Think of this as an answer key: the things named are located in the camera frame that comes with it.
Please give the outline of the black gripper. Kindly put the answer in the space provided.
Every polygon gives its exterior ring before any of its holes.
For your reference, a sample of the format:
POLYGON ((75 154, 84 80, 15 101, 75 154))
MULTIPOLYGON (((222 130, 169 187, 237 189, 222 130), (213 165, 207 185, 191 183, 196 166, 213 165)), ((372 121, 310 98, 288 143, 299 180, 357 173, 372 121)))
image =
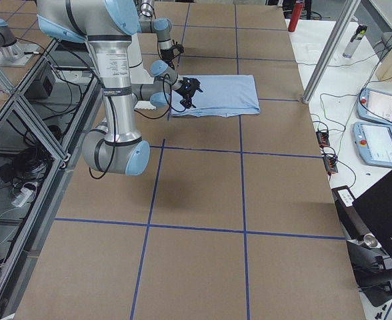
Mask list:
POLYGON ((184 106, 184 108, 195 108, 192 98, 197 91, 200 93, 203 92, 200 85, 201 83, 198 79, 188 77, 180 78, 175 82, 173 90, 182 97, 180 103, 184 106))
POLYGON ((175 40, 168 39, 159 42, 159 53, 161 59, 166 62, 168 66, 174 67, 173 60, 184 53, 184 47, 175 40))

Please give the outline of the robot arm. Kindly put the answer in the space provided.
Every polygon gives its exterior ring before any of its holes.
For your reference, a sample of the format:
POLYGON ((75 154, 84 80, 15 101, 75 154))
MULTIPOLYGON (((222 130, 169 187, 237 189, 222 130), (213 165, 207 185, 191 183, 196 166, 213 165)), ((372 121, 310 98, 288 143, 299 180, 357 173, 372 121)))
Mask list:
POLYGON ((85 44, 100 82, 105 119, 83 140, 90 171, 142 174, 150 146, 135 124, 135 106, 170 107, 176 92, 190 109, 201 89, 173 66, 183 47, 171 38, 170 20, 155 17, 154 1, 38 1, 37 18, 46 35, 85 44))
POLYGON ((138 32, 155 34, 159 58, 175 69, 174 60, 184 53, 184 48, 171 37, 172 22, 168 18, 156 18, 154 1, 137 1, 136 7, 139 16, 138 32))

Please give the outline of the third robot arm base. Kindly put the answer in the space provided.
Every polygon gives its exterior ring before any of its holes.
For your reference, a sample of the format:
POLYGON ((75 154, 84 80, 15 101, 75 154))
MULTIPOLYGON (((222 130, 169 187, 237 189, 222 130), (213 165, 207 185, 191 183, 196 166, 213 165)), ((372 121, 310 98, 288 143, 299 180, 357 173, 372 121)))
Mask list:
POLYGON ((32 54, 25 53, 7 22, 0 18, 0 66, 24 67, 29 62, 32 54))

